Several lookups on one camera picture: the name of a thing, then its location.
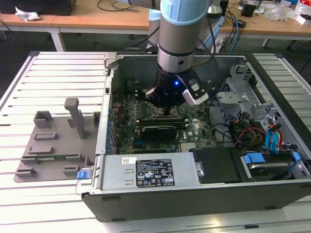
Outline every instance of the barcode sticker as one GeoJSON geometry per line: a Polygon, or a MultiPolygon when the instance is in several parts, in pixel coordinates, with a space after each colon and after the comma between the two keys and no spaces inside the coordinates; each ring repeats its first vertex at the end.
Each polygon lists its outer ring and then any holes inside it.
{"type": "Polygon", "coordinates": [[[122,157],[122,164],[135,164],[137,157],[122,157]]]}

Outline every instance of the metal slotted table surface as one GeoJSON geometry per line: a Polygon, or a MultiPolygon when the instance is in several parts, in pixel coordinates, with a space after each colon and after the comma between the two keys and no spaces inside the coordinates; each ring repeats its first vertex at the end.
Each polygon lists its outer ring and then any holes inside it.
{"type": "MultiPolygon", "coordinates": [[[[104,52],[41,52],[29,56],[0,101],[1,233],[86,232],[90,229],[102,233],[310,231],[311,196],[280,210],[100,223],[81,197],[75,194],[76,180],[15,183],[10,172],[15,172],[23,155],[34,128],[33,118],[37,110],[49,110],[53,116],[68,115],[63,107],[66,97],[79,97],[84,115],[101,110],[106,77],[104,58],[107,55],[104,52]]],[[[290,102],[287,95],[310,98],[309,90],[294,84],[304,84],[297,79],[295,71],[282,70],[285,64],[289,66],[285,60],[273,54],[255,56],[263,66],[267,64],[264,67],[266,70],[272,69],[268,73],[273,74],[277,86],[290,102]],[[289,72],[281,75],[286,82],[281,82],[281,76],[275,75],[274,68],[282,74],[283,71],[289,72]],[[291,83],[291,88],[279,86],[283,83],[291,83]],[[294,89],[293,85],[297,86],[297,92],[290,94],[288,92],[294,89]]],[[[85,185],[90,185],[90,181],[86,181],[85,185]]]]}

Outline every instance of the blue latch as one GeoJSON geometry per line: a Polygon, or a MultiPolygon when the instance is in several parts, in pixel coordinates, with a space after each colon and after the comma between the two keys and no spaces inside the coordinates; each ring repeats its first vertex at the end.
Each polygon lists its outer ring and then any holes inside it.
{"type": "Polygon", "coordinates": [[[78,171],[77,180],[88,180],[89,171],[78,171]]]}
{"type": "Polygon", "coordinates": [[[264,157],[261,153],[248,153],[244,156],[246,164],[265,163],[264,157]]]}
{"type": "Polygon", "coordinates": [[[298,154],[298,152],[294,152],[293,153],[293,158],[295,160],[295,162],[299,161],[301,158],[300,158],[300,155],[298,154]]]}

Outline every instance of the white paper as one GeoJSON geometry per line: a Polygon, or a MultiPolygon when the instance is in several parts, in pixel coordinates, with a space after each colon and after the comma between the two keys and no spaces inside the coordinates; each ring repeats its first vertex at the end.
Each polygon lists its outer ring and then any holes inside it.
{"type": "Polygon", "coordinates": [[[19,19],[21,19],[25,22],[28,22],[29,20],[35,20],[35,19],[41,18],[37,12],[24,12],[24,11],[21,11],[20,9],[18,9],[17,7],[15,7],[15,9],[16,9],[15,15],[19,19]]]}

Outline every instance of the wooden desk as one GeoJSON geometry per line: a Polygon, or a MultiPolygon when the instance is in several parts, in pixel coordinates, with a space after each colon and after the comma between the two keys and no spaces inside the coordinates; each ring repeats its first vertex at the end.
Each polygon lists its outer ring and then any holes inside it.
{"type": "Polygon", "coordinates": [[[20,20],[15,14],[0,14],[0,19],[7,26],[33,26],[33,27],[51,27],[52,22],[56,16],[53,15],[40,15],[41,19],[30,20],[25,22],[20,20]]]}
{"type": "MultiPolygon", "coordinates": [[[[41,15],[41,19],[30,20],[28,22],[20,20],[15,14],[0,14],[0,19],[12,31],[27,31],[27,32],[50,32],[52,22],[56,16],[41,15]]],[[[7,37],[4,31],[8,29],[0,21],[0,38],[6,40],[7,37]]]]}
{"type": "MultiPolygon", "coordinates": [[[[138,12],[108,12],[97,7],[99,0],[77,0],[76,7],[70,17],[56,16],[52,22],[53,27],[71,28],[104,28],[104,29],[138,29],[148,30],[149,10],[146,8],[135,7],[138,12]]],[[[100,6],[104,9],[111,9],[114,0],[104,0],[100,6]]],[[[119,3],[120,7],[129,5],[119,3]]]]}
{"type": "MultiPolygon", "coordinates": [[[[113,9],[111,3],[114,0],[104,0],[101,7],[113,9]]],[[[238,0],[230,0],[229,7],[238,0]]],[[[97,7],[98,0],[77,0],[71,16],[41,16],[42,19],[24,22],[15,15],[1,15],[0,19],[10,27],[12,31],[49,32],[57,51],[66,51],[61,33],[116,33],[116,34],[148,34],[148,9],[137,7],[139,12],[107,12],[97,7]]],[[[244,38],[288,40],[311,40],[311,27],[302,26],[292,19],[288,22],[269,22],[263,14],[254,14],[253,17],[242,17],[237,5],[231,8],[231,12],[247,25],[241,35],[244,38]]],[[[224,38],[231,32],[232,26],[225,22],[218,38],[224,38]]],[[[7,30],[0,24],[0,31],[7,30]]]]}
{"type": "MultiPolygon", "coordinates": [[[[311,27],[303,26],[293,19],[285,21],[273,21],[269,22],[264,14],[254,13],[251,18],[241,16],[241,11],[238,10],[238,5],[233,3],[239,2],[238,0],[230,0],[229,7],[231,13],[235,15],[237,19],[247,22],[246,27],[241,35],[245,38],[263,38],[266,39],[263,47],[267,46],[268,39],[289,39],[289,40],[311,40],[311,27]]],[[[225,20],[221,28],[221,34],[227,35],[231,33],[232,25],[229,20],[225,20]]]]}

